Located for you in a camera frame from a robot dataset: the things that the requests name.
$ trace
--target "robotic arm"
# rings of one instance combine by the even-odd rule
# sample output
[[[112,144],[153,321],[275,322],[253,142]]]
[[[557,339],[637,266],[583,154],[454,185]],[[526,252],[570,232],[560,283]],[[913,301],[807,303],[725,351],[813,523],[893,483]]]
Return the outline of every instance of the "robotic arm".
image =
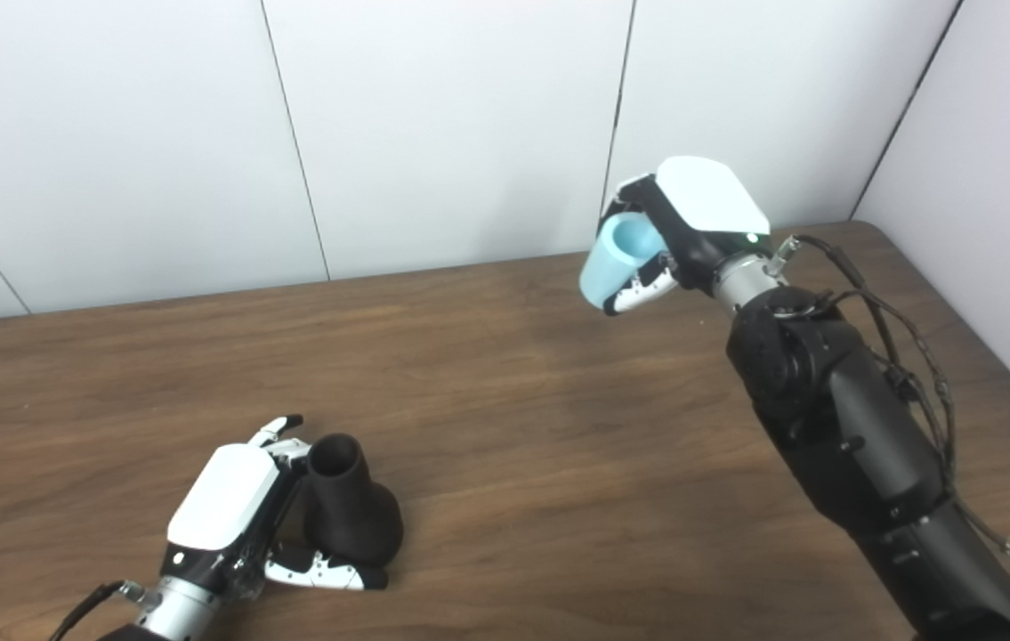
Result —
[[[865,298],[880,326],[880,309],[899,313],[821,240],[790,237],[770,251],[769,222],[719,163],[668,159],[658,174],[619,187],[605,218],[626,211],[646,215],[665,250],[613,284],[603,310],[625,312],[675,284],[720,301],[733,317],[729,360],[770,440],[813,507],[853,539],[919,637],[1010,640],[1010,576],[976,528],[996,535],[954,491],[953,434],[944,437],[932,413],[929,441],[909,411],[917,399],[929,410],[923,387],[896,361],[891,336],[890,358],[878,356],[835,303]],[[802,242],[825,248],[856,289],[833,297],[790,287],[782,268]],[[918,344],[924,351],[923,339]],[[939,372],[934,359],[929,364]],[[951,433],[946,381],[937,375],[935,387]],[[1010,539],[997,542],[1010,555]]]

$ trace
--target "wooden table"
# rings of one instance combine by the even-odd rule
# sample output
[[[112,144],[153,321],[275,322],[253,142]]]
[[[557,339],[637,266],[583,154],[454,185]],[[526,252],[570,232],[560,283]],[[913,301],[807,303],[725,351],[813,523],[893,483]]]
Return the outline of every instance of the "wooden table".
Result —
[[[962,491],[1010,532],[1010,373],[880,232],[813,232],[926,331],[960,405]],[[99,581],[152,583],[212,449],[301,411],[298,435],[357,435],[399,496],[391,589],[269,586],[213,640],[907,640],[751,416],[715,303],[675,292],[612,320],[579,296],[581,264],[0,320],[0,638],[44,640]],[[815,252],[789,276],[841,284]],[[68,638],[133,614],[110,601]]]

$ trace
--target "black cable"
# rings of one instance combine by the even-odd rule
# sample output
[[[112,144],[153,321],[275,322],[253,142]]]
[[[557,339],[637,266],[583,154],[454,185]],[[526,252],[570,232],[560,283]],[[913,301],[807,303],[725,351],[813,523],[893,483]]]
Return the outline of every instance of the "black cable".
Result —
[[[865,305],[870,309],[872,321],[874,321],[880,333],[880,340],[886,346],[887,357],[872,352],[872,349],[870,349],[870,352],[886,368],[884,373],[894,383],[896,389],[901,394],[907,391],[908,398],[915,399],[920,406],[920,410],[924,412],[924,419],[926,419],[928,431],[931,433],[932,445],[934,445],[936,454],[939,455],[940,474],[943,475],[944,491],[949,496],[952,496],[956,506],[960,507],[960,511],[963,512],[965,519],[972,524],[972,527],[976,528],[987,539],[991,539],[991,542],[996,547],[999,547],[1001,551],[1010,554],[1010,537],[996,532],[996,529],[981,519],[964,502],[960,493],[955,492],[955,402],[951,397],[951,386],[947,383],[946,373],[943,372],[942,367],[939,367],[939,361],[936,360],[935,354],[931,352],[931,346],[924,340],[923,334],[920,334],[916,323],[907,316],[904,316],[903,313],[900,313],[900,310],[880,299],[874,292],[871,292],[868,289],[865,278],[860,275],[857,269],[849,260],[849,256],[846,256],[840,247],[833,247],[833,245],[825,242],[825,240],[814,236],[796,235],[795,237],[801,240],[801,242],[813,245],[820,248],[822,252],[825,252],[827,258],[841,271],[846,279],[849,280],[849,283],[853,284],[854,288],[837,296],[833,296],[832,292],[822,292],[821,295],[818,295],[817,303],[814,303],[810,309],[803,310],[800,315],[811,316],[814,313],[825,312],[826,309],[841,303],[842,300],[851,297],[862,298]],[[928,369],[931,370],[932,388],[935,390],[936,398],[939,399],[939,405],[943,409],[943,423],[939,422],[939,417],[937,417],[935,410],[932,409],[931,401],[928,399],[923,383],[919,381],[919,378],[915,373],[900,364],[900,359],[898,354],[896,354],[895,343],[892,340],[892,334],[888,332],[887,322],[884,320],[882,313],[880,313],[882,310],[887,312],[888,315],[895,317],[896,320],[904,325],[904,328],[908,330],[911,336],[912,342],[915,342],[916,348],[919,349],[921,356],[924,357],[924,362],[926,362]]]
[[[845,252],[839,246],[830,245],[826,240],[822,240],[817,236],[810,236],[809,234],[794,234],[794,237],[824,252],[826,258],[829,258],[830,262],[833,262],[835,268],[841,271],[845,279],[849,280],[851,287],[858,290],[868,290],[868,283],[865,281],[865,277],[862,276],[862,273],[853,264],[853,260],[849,260],[849,256],[845,255]],[[865,306],[868,307],[868,313],[872,316],[872,323],[876,325],[876,331],[880,334],[880,341],[884,343],[884,352],[888,355],[888,360],[899,365],[900,353],[896,351],[896,343],[892,340],[892,332],[888,329],[884,315],[880,313],[879,305],[874,303],[874,301],[865,299]]]
[[[943,475],[944,484],[946,485],[947,492],[954,496],[957,506],[960,506],[961,511],[964,512],[964,516],[968,518],[969,522],[972,523],[972,527],[976,528],[980,534],[991,539],[991,542],[996,544],[997,547],[1004,547],[1008,542],[1009,538],[999,534],[996,529],[989,526],[979,515],[968,507],[968,504],[964,502],[960,493],[955,492],[955,404],[951,398],[951,387],[948,386],[946,375],[943,373],[943,369],[939,367],[939,361],[936,360],[935,354],[931,352],[931,346],[928,346],[927,341],[924,340],[923,334],[920,334],[919,329],[916,328],[916,324],[903,313],[900,313],[898,309],[892,307],[891,305],[884,303],[880,300],[880,297],[876,296],[868,290],[849,290],[841,293],[834,297],[825,297],[825,299],[819,301],[817,306],[814,306],[813,310],[808,313],[815,313],[819,310],[827,309],[841,303],[842,300],[849,299],[851,297],[862,297],[864,300],[872,300],[875,305],[878,305],[880,309],[884,312],[890,313],[891,316],[895,317],[904,327],[908,330],[908,333],[912,336],[912,341],[915,342],[916,347],[920,350],[920,354],[923,354],[924,361],[927,362],[928,369],[931,369],[931,378],[934,381],[936,397],[939,398],[940,405],[943,406],[944,413],[944,426],[946,426],[946,434],[942,435],[943,445],[939,450],[940,461],[943,464]],[[932,433],[932,440],[939,441],[939,418],[936,417],[935,411],[931,410],[931,405],[927,403],[927,395],[924,393],[923,385],[916,380],[915,375],[908,372],[907,369],[903,369],[897,364],[892,364],[888,362],[887,365],[895,365],[895,367],[900,368],[906,377],[908,377],[908,382],[914,382],[915,385],[912,387],[916,391],[916,396],[918,396],[920,401],[921,409],[924,410],[924,417],[927,418],[929,430]]]
[[[123,580],[115,580],[113,583],[103,583],[98,584],[93,592],[89,593],[89,597],[78,604],[69,615],[62,620],[62,624],[58,625],[58,629],[54,630],[54,634],[49,636],[49,641],[60,641],[62,637],[65,637],[66,632],[70,632],[73,626],[78,625],[78,622],[82,620],[83,617],[94,611],[94,608],[100,606],[103,601],[108,600],[109,597],[113,597],[114,592],[118,592],[125,584]]]

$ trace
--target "black vase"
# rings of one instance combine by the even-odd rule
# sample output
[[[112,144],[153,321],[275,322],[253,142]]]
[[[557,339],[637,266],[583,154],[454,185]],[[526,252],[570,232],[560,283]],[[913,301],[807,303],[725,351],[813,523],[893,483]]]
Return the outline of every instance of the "black vase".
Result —
[[[380,568],[390,562],[402,545],[402,514],[394,495],[371,482],[359,441],[327,434],[310,446],[308,466],[308,543],[351,564]]]

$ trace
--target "light blue cup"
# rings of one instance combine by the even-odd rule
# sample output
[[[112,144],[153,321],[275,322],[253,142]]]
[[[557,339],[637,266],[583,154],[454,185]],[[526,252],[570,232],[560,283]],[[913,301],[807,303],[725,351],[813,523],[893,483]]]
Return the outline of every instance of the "light blue cup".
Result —
[[[635,272],[667,248],[646,214],[625,212],[610,216],[580,273],[580,291],[587,302],[603,309],[607,300]]]

